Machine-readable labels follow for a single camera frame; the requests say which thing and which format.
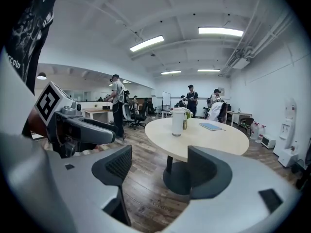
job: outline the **white wall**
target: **white wall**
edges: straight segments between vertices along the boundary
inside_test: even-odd
[[[164,76],[155,80],[156,89],[153,91],[152,102],[154,107],[162,105],[162,92],[171,94],[171,107],[179,102],[180,96],[187,95],[188,85],[192,84],[198,93],[197,116],[204,116],[203,107],[207,106],[206,99],[218,87],[225,88],[225,96],[222,99],[230,101],[230,79],[218,77],[216,74],[202,74],[200,76]]]
[[[285,99],[297,103],[294,140],[305,159],[311,137],[311,49],[309,38],[295,22],[252,62],[231,76],[232,110],[250,112],[266,133],[277,137],[285,118]]]
[[[48,75],[46,80],[36,79],[35,81],[35,97],[38,99],[42,90],[49,81],[53,81],[59,87],[66,91],[88,91],[88,101],[96,101],[99,97],[104,98],[107,94],[111,94],[110,83],[96,82],[93,80],[85,80],[84,78],[70,75]],[[151,88],[140,84],[125,83],[125,88],[130,91],[130,97],[137,95],[139,98],[150,98]]]
[[[51,25],[39,63],[80,67],[154,88],[154,79],[127,54],[111,46],[102,35],[56,22]]]

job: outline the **pants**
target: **pants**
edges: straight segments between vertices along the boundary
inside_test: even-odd
[[[196,114],[196,104],[192,105],[189,104],[187,105],[187,109],[190,110],[193,113],[192,118],[195,118],[195,114]]]
[[[112,106],[113,120],[115,125],[118,127],[118,136],[123,137],[123,112],[122,112],[123,103],[118,102]]]

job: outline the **black table pedestal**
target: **black table pedestal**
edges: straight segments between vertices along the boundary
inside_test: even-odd
[[[186,162],[175,162],[168,156],[166,168],[163,173],[165,185],[174,193],[180,195],[190,194],[191,182],[190,174],[187,170]]]

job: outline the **notebook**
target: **notebook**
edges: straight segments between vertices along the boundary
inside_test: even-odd
[[[200,123],[201,126],[203,126],[204,128],[207,128],[209,130],[222,130],[222,128],[219,128],[215,125],[212,125],[210,123]]]

